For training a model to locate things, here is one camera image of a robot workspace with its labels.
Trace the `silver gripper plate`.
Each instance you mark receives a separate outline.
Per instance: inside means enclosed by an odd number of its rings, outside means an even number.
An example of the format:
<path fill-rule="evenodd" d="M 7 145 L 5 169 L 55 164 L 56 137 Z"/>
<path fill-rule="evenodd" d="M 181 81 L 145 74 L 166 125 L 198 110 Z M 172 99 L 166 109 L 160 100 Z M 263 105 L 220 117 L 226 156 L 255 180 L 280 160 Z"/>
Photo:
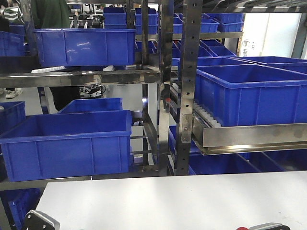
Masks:
<path fill-rule="evenodd" d="M 249 227 L 249 230 L 290 230 L 290 228 L 282 223 L 270 222 Z"/>
<path fill-rule="evenodd" d="M 23 230 L 59 230 L 60 223 L 45 214 L 44 212 L 37 210 L 30 210 L 24 218 Z"/>

